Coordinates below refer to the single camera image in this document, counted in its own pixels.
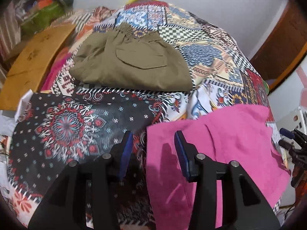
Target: blue patterned fabric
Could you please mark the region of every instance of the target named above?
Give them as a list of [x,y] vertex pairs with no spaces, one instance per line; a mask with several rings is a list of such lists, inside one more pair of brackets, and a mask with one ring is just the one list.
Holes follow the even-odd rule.
[[126,22],[136,28],[157,30],[159,25],[165,25],[165,11],[159,6],[138,6],[119,13],[116,27]]
[[214,58],[222,60],[221,51],[211,45],[202,46],[198,44],[187,45],[181,48],[187,64],[192,67],[202,63],[211,66]]
[[191,17],[190,14],[189,14],[188,12],[182,11],[182,10],[176,8],[176,7],[170,6],[170,7],[169,7],[169,10],[170,10],[172,13],[174,13],[174,14],[176,14],[176,15],[180,16],[181,18],[184,18],[184,19],[189,19],[189,18]]

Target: patterned blanket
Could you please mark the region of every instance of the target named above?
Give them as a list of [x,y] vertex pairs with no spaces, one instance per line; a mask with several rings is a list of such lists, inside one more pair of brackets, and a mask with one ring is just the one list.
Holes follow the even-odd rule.
[[[118,219],[122,229],[155,229],[145,180],[146,126],[197,119],[237,103],[269,107],[264,82],[227,32],[172,4],[148,1],[118,10],[98,7],[93,12],[73,13],[52,26],[63,22],[78,24],[77,47],[71,50],[72,57],[53,82],[53,94],[34,94],[13,135],[9,163],[11,208],[27,225],[68,161],[93,160],[121,141],[126,130],[132,130],[135,159],[125,180],[113,187]],[[127,90],[76,82],[69,69],[86,38],[82,36],[90,30],[107,32],[122,22],[134,27],[135,37],[157,30],[164,41],[179,50],[190,70],[192,91]],[[69,129],[63,128],[65,120],[69,121]],[[271,113],[267,126],[273,129],[272,143],[277,144],[280,136]],[[278,151],[286,164],[284,151]],[[93,227],[90,193],[86,218],[87,225]]]

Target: white cloth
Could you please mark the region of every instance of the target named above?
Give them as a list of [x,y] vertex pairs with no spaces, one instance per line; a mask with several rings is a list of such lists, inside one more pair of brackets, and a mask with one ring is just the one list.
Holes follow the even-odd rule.
[[12,136],[17,122],[14,118],[6,117],[2,115],[3,111],[0,111],[0,135]]
[[23,115],[25,109],[27,109],[28,107],[28,103],[30,101],[30,99],[32,98],[33,92],[30,89],[29,91],[27,91],[20,99],[19,103],[18,103],[18,107],[15,113],[15,121],[17,122],[18,119]]

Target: green cloth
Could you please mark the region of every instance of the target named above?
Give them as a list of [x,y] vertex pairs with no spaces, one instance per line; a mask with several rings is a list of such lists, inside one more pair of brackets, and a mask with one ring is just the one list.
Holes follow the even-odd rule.
[[42,8],[20,25],[22,39],[32,37],[35,33],[43,31],[50,26],[53,20],[64,14],[64,9],[58,2],[53,2]]
[[270,87],[269,87],[268,83],[266,83],[264,80],[262,80],[262,83],[263,83],[263,85],[264,85],[264,88],[265,88],[265,90],[266,90],[267,95],[269,95],[269,93],[270,93]]
[[91,34],[74,61],[69,72],[85,83],[168,92],[192,89],[188,65],[180,52],[158,32],[133,38],[127,23],[106,33]]

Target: metal screw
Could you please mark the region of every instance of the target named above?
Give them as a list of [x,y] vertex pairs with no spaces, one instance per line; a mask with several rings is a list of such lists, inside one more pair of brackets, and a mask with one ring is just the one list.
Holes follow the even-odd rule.
[[196,157],[197,159],[204,160],[206,156],[203,153],[198,153]]
[[103,159],[110,159],[110,158],[111,158],[111,154],[110,154],[110,153],[104,153],[104,154],[102,155],[102,158],[103,158]]
[[74,166],[76,166],[78,164],[78,162],[76,161],[76,160],[72,160],[72,161],[70,161],[69,163],[68,163],[68,165],[70,166],[70,167],[74,167]]
[[231,161],[230,164],[235,168],[240,166],[238,161]]

